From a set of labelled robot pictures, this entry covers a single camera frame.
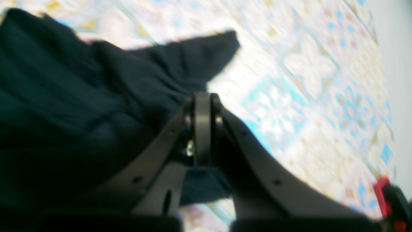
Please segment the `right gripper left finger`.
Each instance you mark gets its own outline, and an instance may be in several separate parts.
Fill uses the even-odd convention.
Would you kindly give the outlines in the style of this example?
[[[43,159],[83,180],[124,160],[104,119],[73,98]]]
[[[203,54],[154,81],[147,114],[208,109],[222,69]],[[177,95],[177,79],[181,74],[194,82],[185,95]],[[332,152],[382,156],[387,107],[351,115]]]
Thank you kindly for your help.
[[[181,232],[176,214],[186,172],[211,154],[211,97],[197,93],[124,169],[64,208],[40,232]]]

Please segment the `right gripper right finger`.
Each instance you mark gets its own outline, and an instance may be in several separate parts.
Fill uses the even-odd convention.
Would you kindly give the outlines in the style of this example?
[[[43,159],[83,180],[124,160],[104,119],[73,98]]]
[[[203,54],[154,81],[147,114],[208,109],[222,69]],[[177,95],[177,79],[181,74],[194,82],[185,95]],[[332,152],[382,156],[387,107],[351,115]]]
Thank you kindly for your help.
[[[231,232],[379,232],[365,215],[300,181],[249,128],[211,94],[213,159],[229,181],[236,220]]]

